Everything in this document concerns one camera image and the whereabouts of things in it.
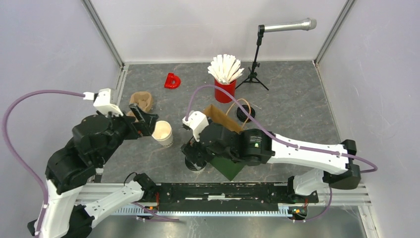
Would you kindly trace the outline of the green paper bag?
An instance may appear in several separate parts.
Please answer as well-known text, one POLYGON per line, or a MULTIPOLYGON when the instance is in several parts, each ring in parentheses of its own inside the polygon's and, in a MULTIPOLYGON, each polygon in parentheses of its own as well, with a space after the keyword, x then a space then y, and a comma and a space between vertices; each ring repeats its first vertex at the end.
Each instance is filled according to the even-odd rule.
MULTIPOLYGON (((250 120, 245 116, 245 122, 242 122, 240 126, 234 119, 229 117, 229 112, 235 103, 232 103, 229 109, 224 112, 217 108, 215 105, 211 104, 206 107, 203 113, 210 118, 213 122, 219 123, 225 126, 230 131, 234 132, 241 132, 245 124, 250 122, 250 120)), ((240 173, 240 171, 244 168, 243 164, 234 163, 233 161, 223 158, 221 156, 214 156, 213 159, 210 161, 210 164, 218 170, 228 181, 234 180, 234 178, 240 173)))

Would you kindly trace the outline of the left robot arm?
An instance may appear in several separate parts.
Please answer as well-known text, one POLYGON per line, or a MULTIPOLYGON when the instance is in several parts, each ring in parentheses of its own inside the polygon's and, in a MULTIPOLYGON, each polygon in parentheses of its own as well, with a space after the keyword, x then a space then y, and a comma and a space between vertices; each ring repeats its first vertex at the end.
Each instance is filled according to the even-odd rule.
POLYGON ((48 203, 38 219, 28 223, 30 234, 40 238, 85 238, 104 218, 126 204, 152 201, 156 184, 146 175, 111 195, 87 205, 75 201, 96 170, 103 168, 125 140, 151 136, 158 115, 129 106, 133 116, 97 112, 73 127, 72 138, 49 158, 46 167, 48 203))

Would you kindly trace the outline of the white paper cup stack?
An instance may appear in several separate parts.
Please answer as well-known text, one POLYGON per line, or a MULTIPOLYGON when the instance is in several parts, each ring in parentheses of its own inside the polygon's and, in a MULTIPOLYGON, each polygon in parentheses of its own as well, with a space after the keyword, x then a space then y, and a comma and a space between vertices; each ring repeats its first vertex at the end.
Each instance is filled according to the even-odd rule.
POLYGON ((170 147, 173 144, 173 135, 171 125, 163 120, 157 121, 152 138, 163 147, 170 147))

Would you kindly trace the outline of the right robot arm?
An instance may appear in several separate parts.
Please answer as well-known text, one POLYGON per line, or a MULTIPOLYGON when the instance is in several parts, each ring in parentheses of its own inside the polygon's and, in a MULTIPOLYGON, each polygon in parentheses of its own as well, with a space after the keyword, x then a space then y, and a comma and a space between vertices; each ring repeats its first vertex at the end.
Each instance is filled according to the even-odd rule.
POLYGON ((298 148, 292 140, 261 129, 231 131, 219 123, 211 123, 199 134, 182 145, 186 161, 202 168, 215 158, 224 158, 234 164, 259 166, 261 164, 292 164, 309 167, 305 174, 291 176, 287 181, 286 196, 299 202, 312 192, 326 187, 352 190, 361 181, 360 167, 345 156, 344 144, 325 145, 305 142, 298 148))

